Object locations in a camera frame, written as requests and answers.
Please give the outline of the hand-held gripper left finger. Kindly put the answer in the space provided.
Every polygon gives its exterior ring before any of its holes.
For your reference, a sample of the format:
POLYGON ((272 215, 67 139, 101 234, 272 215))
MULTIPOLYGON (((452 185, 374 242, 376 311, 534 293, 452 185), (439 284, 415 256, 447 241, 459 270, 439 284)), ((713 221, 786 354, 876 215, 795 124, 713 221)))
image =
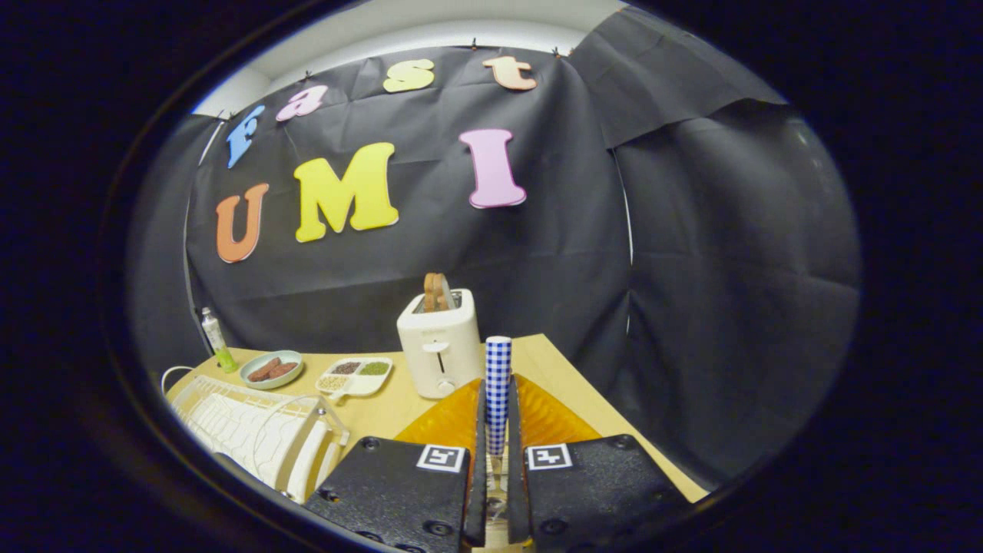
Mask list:
POLYGON ((485 545, 485 384, 439 400, 395 439, 365 436, 306 500, 334 525, 411 552, 485 545))

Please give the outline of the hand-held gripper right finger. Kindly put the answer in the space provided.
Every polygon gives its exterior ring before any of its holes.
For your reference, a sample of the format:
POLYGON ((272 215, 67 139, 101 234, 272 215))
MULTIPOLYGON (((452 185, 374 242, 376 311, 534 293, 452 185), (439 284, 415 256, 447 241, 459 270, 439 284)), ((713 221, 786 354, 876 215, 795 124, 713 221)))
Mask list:
POLYGON ((619 552, 680 521, 688 501, 630 434, 587 425, 540 386, 508 388, 507 539, 537 552, 619 552))

